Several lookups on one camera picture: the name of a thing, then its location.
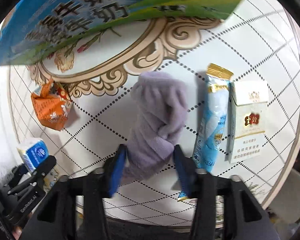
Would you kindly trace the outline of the purple fuzzy sock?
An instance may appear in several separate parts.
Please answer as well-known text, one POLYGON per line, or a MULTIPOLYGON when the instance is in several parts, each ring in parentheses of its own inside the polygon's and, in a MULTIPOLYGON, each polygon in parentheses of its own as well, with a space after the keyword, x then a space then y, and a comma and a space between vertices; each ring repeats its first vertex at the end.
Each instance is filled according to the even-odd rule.
POLYGON ((170 160, 187 117, 187 87, 165 72, 144 72, 131 90, 138 108, 127 140, 122 184, 158 173, 170 160))

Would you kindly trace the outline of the white cigarette pack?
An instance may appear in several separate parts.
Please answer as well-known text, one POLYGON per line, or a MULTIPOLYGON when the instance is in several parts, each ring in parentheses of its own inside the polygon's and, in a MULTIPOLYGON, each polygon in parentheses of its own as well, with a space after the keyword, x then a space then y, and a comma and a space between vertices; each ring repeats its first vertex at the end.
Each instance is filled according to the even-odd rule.
POLYGON ((268 92, 261 81, 231 83, 229 163, 259 156, 265 142, 268 92))

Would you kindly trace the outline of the orange snack packet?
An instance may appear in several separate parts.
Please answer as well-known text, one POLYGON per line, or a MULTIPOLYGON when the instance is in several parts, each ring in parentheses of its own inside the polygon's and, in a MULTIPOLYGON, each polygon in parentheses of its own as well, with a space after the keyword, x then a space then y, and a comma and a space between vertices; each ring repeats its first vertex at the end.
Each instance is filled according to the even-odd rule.
POLYGON ((50 79, 31 94, 34 112, 41 125, 61 131, 72 107, 70 96, 64 87, 50 79))

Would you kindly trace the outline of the light blue snack stick packet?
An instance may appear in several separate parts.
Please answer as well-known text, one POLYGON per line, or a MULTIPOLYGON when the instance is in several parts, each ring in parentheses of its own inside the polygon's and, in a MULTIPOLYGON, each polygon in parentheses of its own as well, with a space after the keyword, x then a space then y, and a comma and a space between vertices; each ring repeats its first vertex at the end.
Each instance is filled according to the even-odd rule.
MULTIPOLYGON (((219 151, 228 113, 230 79, 233 73, 216 64, 206 71, 206 94, 202 119, 191 159, 196 168, 211 172, 219 151)), ((177 201, 190 199, 181 192, 177 201)))

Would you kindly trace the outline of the yellow blue tissue pack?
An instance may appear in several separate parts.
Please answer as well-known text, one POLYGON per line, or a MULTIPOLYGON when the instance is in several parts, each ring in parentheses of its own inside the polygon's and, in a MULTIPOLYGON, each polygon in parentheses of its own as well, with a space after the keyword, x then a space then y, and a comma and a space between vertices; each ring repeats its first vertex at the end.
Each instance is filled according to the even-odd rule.
POLYGON ((31 137, 24 140, 17 146, 17 151, 30 172, 49 156, 49 150, 40 138, 31 137))

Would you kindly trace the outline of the printed cardboard box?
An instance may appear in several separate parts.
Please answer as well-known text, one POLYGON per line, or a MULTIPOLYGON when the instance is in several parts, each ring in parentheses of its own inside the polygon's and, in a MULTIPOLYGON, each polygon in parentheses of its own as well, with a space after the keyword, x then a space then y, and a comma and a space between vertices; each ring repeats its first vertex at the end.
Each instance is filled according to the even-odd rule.
POLYGON ((97 31, 157 17, 226 19, 241 0, 21 0, 0 32, 0 66, 32 64, 97 31))

